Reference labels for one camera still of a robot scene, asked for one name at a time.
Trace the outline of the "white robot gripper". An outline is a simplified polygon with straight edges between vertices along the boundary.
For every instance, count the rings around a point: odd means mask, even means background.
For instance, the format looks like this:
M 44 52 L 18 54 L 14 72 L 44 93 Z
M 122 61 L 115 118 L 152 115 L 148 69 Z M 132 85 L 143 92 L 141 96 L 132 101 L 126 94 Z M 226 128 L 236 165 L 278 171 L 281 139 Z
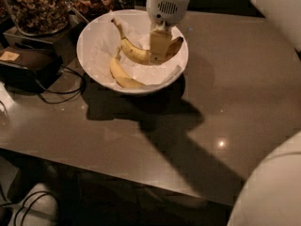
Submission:
M 150 22 L 156 24 L 150 31 L 151 64 L 163 63 L 172 39 L 169 26 L 174 26 L 182 20 L 189 2 L 190 0 L 147 0 Z

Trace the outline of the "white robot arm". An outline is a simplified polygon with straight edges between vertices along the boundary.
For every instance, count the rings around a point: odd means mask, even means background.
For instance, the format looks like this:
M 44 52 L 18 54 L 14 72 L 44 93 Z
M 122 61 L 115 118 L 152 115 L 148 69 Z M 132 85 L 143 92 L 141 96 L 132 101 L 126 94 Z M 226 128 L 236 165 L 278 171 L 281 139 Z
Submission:
M 186 105 L 150 139 L 227 226 L 300 226 L 300 0 L 187 16 Z

